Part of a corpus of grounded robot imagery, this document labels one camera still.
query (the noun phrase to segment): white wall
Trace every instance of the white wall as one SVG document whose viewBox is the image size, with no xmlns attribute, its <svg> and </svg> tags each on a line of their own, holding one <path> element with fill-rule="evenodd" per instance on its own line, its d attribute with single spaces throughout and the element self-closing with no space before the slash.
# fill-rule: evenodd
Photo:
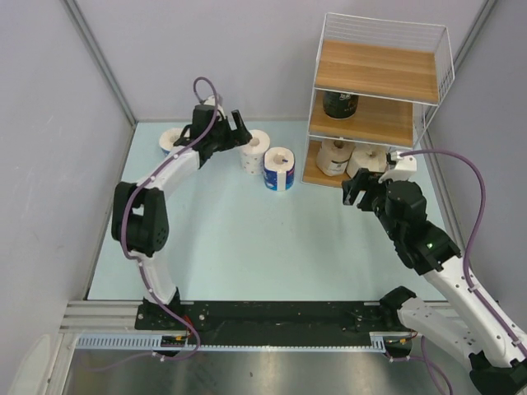
<svg viewBox="0 0 527 395">
<path fill-rule="evenodd" d="M 503 308 L 527 328 L 525 127 L 527 2 L 497 2 L 431 126 L 435 147 L 473 159 L 487 184 L 487 210 L 473 251 L 474 271 Z M 468 239 L 478 183 L 455 160 L 441 160 Z"/>
<path fill-rule="evenodd" d="M 211 77 L 246 118 L 305 118 L 326 12 L 447 25 L 454 52 L 483 0 L 78 0 L 140 120 L 189 119 Z"/>
<path fill-rule="evenodd" d="M 82 297 L 132 129 L 59 1 L 0 2 L 0 393 Z"/>
</svg>

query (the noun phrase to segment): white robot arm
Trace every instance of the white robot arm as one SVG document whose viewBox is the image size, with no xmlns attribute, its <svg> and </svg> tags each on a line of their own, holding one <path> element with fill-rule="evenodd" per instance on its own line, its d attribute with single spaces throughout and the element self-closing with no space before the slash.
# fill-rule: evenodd
<svg viewBox="0 0 527 395">
<path fill-rule="evenodd" d="M 525 332 L 503 312 L 472 271 L 473 286 L 469 286 L 458 247 L 443 230 L 427 221 L 426 199 L 421 189 L 408 181 L 417 170 L 415 159 L 392 152 L 388 162 L 383 174 L 361 169 L 344 182 L 343 203 L 353 204 L 358 193 L 365 191 L 358 208 L 375 213 L 404 265 L 437 288 L 467 327 L 440 315 L 404 287 L 382 298 L 381 306 L 393 312 L 405 327 L 420 332 L 452 355 L 470 372 L 481 394 L 518 393 L 527 384 L 527 359 L 519 347 L 527 340 Z M 486 304 L 519 341 L 509 336 Z"/>
<path fill-rule="evenodd" d="M 126 245 L 129 255 L 138 257 L 142 265 L 147 284 L 163 304 L 169 304 L 176 292 L 176 286 L 168 271 L 166 261 L 166 244 L 169 234 L 169 223 L 166 213 L 166 199 L 177 189 L 181 182 L 199 170 L 214 152 L 230 150 L 247 144 L 251 134 L 244 125 L 240 113 L 235 110 L 232 117 L 236 129 L 232 130 L 221 106 L 218 105 L 218 116 L 207 136 L 194 144 L 191 149 L 182 149 L 198 138 L 205 127 L 210 124 L 215 101 L 207 98 L 194 109 L 193 120 L 184 128 L 182 135 L 175 142 L 168 156 L 147 177 L 136 183 L 121 182 L 114 192 L 114 210 L 112 215 L 112 237 L 121 241 L 121 231 L 125 207 L 132 193 L 149 182 L 140 190 L 133 200 L 134 208 L 142 208 L 142 213 L 130 212 L 126 226 Z M 153 302 L 147 290 L 146 297 Z"/>
</svg>

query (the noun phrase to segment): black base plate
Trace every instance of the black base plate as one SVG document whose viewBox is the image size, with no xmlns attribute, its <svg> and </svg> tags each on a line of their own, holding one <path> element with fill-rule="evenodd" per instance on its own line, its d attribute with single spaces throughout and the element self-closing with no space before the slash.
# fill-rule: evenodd
<svg viewBox="0 0 527 395">
<path fill-rule="evenodd" d="M 364 302 L 179 302 L 168 306 L 217 346 L 369 346 L 370 332 L 406 332 L 379 305 Z M 137 330 L 179 331 L 185 326 L 144 300 Z"/>
</svg>

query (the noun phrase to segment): paper towel roll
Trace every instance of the paper towel roll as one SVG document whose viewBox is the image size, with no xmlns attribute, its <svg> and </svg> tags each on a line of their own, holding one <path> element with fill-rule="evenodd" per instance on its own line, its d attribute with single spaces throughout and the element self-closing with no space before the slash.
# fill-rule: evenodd
<svg viewBox="0 0 527 395">
<path fill-rule="evenodd" d="M 271 145 L 271 139 L 264 131 L 250 130 L 253 138 L 249 144 L 240 147 L 241 167 L 249 174 L 264 173 L 264 153 Z"/>
<path fill-rule="evenodd" d="M 295 156 L 287 148 L 275 146 L 263 156 L 263 178 L 267 188 L 285 191 L 295 180 Z"/>
<path fill-rule="evenodd" d="M 329 176 L 344 174 L 354 147 L 352 142 L 325 139 L 316 156 L 316 165 Z"/>
<path fill-rule="evenodd" d="M 384 172 L 386 169 L 386 149 L 382 146 L 357 144 L 347 164 L 346 173 L 354 177 L 360 168 Z"/>
<path fill-rule="evenodd" d="M 178 138 L 180 138 L 182 131 L 182 128 L 172 128 L 165 130 L 163 134 L 161 134 L 161 137 L 159 137 L 159 146 L 165 155 L 168 155 L 168 153 L 172 151 L 172 148 L 174 148 L 174 143 Z"/>
</svg>

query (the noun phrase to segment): shelf unit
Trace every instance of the shelf unit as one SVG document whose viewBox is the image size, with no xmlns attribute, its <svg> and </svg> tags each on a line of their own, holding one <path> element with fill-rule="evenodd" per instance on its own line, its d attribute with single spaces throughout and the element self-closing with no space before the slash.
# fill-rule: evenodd
<svg viewBox="0 0 527 395">
<path fill-rule="evenodd" d="M 320 36 L 306 138 L 303 182 L 339 187 L 316 166 L 325 138 L 411 148 L 427 130 L 425 116 L 454 81 L 445 26 L 328 13 Z M 325 91 L 359 95 L 357 112 L 333 119 Z"/>
</svg>

